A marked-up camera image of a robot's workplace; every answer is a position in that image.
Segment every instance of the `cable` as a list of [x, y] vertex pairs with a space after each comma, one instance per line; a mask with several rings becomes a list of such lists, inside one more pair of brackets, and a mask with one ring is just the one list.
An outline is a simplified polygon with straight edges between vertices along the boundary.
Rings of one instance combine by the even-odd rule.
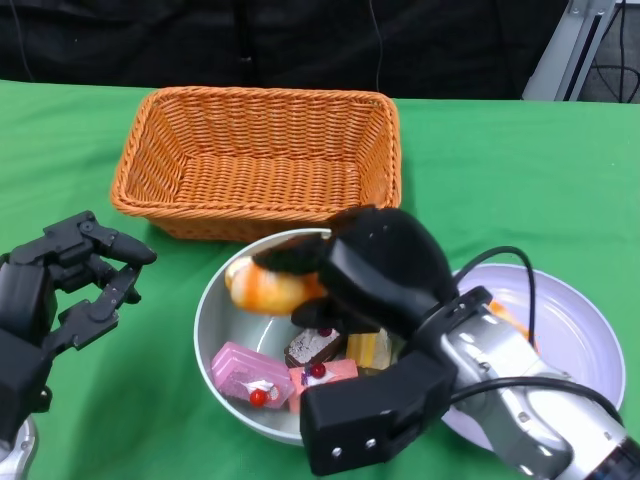
[[620, 4], [622, 16], [620, 17], [620, 89], [618, 90], [618, 101], [622, 103], [624, 95], [624, 19], [627, 12], [627, 0], [622, 0]]
[[29, 76], [29, 80], [32, 83], [35, 83], [35, 78], [31, 74], [31, 70], [29, 69], [29, 64], [27, 63], [27, 55], [24, 53], [24, 41], [22, 38], [22, 29], [20, 28], [20, 19], [18, 18], [18, 12], [16, 11], [16, 6], [13, 3], [13, 0], [9, 0], [9, 5], [11, 6], [11, 12], [13, 13], [13, 20], [16, 24], [16, 31], [18, 33], [18, 45], [20, 46], [20, 56], [22, 57], [22, 65], [24, 66], [24, 70], [27, 72]]
[[[609, 92], [611, 92], [611, 94], [615, 97], [618, 98], [618, 95], [613, 91], [613, 88], [609, 85], [609, 83], [605, 80], [605, 78], [602, 76], [602, 72], [600, 72], [600, 69], [604, 69], [604, 70], [621, 70], [620, 65], [599, 65], [597, 62], [594, 62], [595, 65], [592, 68], [595, 68], [599, 75], [600, 78], [602, 79], [602, 81], [604, 82], [604, 84], [606, 85], [606, 87], [609, 89]], [[631, 103], [634, 99], [634, 97], [636, 96], [636, 93], [638, 93], [638, 89], [640, 88], [640, 70], [636, 70], [635, 68], [632, 67], [624, 67], [624, 70], [621, 70], [624, 72], [631, 72], [633, 74], [635, 74], [636, 76], [636, 85], [633, 88], [633, 91], [631, 92], [631, 95], [629, 95], [629, 98], [627, 98], [625, 103]]]
[[616, 94], [616, 92], [613, 91], [613, 87], [611, 85], [609, 85], [609, 82], [607, 82], [606, 78], [604, 78], [604, 75], [602, 75], [602, 72], [600, 71], [600, 65], [598, 65], [598, 60], [596, 58], [593, 59], [593, 65], [596, 69], [596, 71], [598, 72], [598, 76], [600, 77], [600, 80], [602, 80], [602, 83], [604, 83], [604, 86], [607, 87], [607, 90], [609, 90], [609, 93], [611, 93], [611, 95], [613, 95], [613, 98], [615, 98], [616, 100], [618, 99], [618, 95]]
[[563, 392], [573, 393], [575, 395], [581, 395], [589, 400], [596, 402], [605, 411], [611, 415], [611, 417], [620, 425], [624, 425], [622, 417], [616, 410], [616, 407], [601, 393], [585, 387], [578, 383], [571, 382], [569, 380], [560, 380], [558, 378], [549, 377], [503, 377], [487, 380], [485, 382], [476, 383], [470, 387], [465, 387], [462, 390], [458, 390], [451, 395], [450, 405], [461, 402], [473, 395], [479, 393], [488, 392], [491, 390], [498, 390], [500, 388], [512, 388], [512, 387], [538, 387], [549, 388], [553, 390], [561, 390]]
[[496, 255], [500, 255], [501, 253], [511, 253], [516, 255], [522, 260], [522, 263], [527, 269], [527, 277], [529, 279], [529, 343], [532, 347], [535, 348], [535, 328], [536, 328], [536, 279], [534, 277], [533, 266], [531, 265], [531, 261], [526, 253], [520, 250], [517, 247], [495, 247], [487, 250], [486, 252], [481, 253], [474, 259], [472, 259], [469, 263], [467, 263], [464, 267], [460, 269], [458, 273], [453, 277], [453, 281], [455, 283], [460, 283], [467, 274], [473, 270], [475, 267], [480, 265], [485, 260], [488, 260], [491, 257], [495, 257]]
[[382, 56], [384, 54], [384, 45], [382, 42], [382, 34], [380, 33], [380, 28], [378, 27], [378, 21], [376, 20], [376, 14], [373, 11], [373, 0], [369, 0], [369, 12], [371, 12], [371, 20], [373, 21], [373, 27], [376, 31], [376, 36], [378, 37], [378, 66], [376, 68], [376, 92], [380, 93], [380, 70], [382, 69]]

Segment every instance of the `robotic hand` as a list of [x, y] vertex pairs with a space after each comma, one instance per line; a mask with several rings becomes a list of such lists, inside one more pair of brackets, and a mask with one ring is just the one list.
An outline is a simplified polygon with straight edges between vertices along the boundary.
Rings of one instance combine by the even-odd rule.
[[376, 376], [304, 392], [300, 430], [314, 474], [385, 462], [455, 406], [524, 475], [640, 480], [640, 447], [615, 407], [546, 364], [532, 331], [527, 342], [493, 316], [487, 290], [460, 295], [444, 253], [416, 219], [364, 208], [331, 226], [329, 238], [297, 237], [254, 261], [318, 274], [328, 296], [299, 307], [294, 323], [343, 333], [384, 327], [406, 344]]
[[[45, 235], [0, 256], [0, 478], [20, 478], [34, 450], [29, 415], [52, 400], [47, 378], [57, 355], [80, 350], [118, 323], [123, 303], [138, 303], [134, 285], [156, 254], [138, 240], [101, 226], [84, 212], [44, 229]], [[100, 256], [125, 262], [119, 271]], [[55, 291], [94, 283], [102, 290], [62, 312]]]

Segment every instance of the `orange object on plate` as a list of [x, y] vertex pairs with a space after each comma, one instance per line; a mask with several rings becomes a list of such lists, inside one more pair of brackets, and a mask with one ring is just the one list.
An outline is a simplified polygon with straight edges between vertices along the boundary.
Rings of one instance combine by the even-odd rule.
[[[516, 317], [514, 317], [513, 314], [509, 310], [507, 310], [507, 308], [504, 305], [496, 302], [495, 300], [491, 300], [491, 303], [489, 304], [489, 310], [496, 317], [500, 317], [502, 320], [509, 322], [511, 325], [513, 325], [522, 334], [524, 338], [526, 339], [529, 338], [529, 329], [524, 325], [522, 325], [520, 322], [518, 322]], [[538, 351], [538, 342], [536, 341], [535, 343], [536, 343], [536, 347], [535, 347], [536, 351]]]
[[256, 265], [251, 257], [231, 263], [224, 283], [237, 307], [266, 315], [289, 315], [307, 300], [325, 295], [316, 274], [270, 272]]

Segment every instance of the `metal stand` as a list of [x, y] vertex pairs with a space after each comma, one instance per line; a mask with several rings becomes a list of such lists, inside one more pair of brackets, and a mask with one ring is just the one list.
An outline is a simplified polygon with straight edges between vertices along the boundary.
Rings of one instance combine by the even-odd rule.
[[36, 425], [29, 417], [22, 424], [10, 452], [0, 450], [0, 480], [21, 480], [36, 452]]
[[529, 79], [524, 100], [575, 101], [613, 14], [615, 0], [571, 0]]

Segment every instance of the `wicker basket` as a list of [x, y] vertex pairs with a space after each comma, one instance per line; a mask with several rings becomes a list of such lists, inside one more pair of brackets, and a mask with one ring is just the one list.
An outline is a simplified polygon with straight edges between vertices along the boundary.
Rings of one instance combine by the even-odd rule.
[[397, 111], [369, 92], [161, 89], [140, 106], [111, 201], [177, 238], [242, 242], [397, 207]]

